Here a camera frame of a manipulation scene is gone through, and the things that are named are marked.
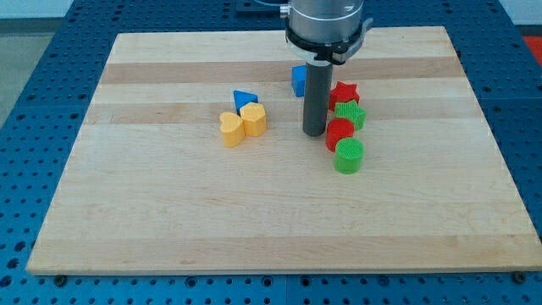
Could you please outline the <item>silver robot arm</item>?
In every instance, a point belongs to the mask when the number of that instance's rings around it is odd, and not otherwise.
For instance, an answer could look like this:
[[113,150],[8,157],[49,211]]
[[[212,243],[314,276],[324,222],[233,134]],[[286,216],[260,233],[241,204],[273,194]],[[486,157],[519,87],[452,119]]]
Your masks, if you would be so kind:
[[287,28],[309,42],[343,42],[362,23],[363,0],[290,0],[279,7]]

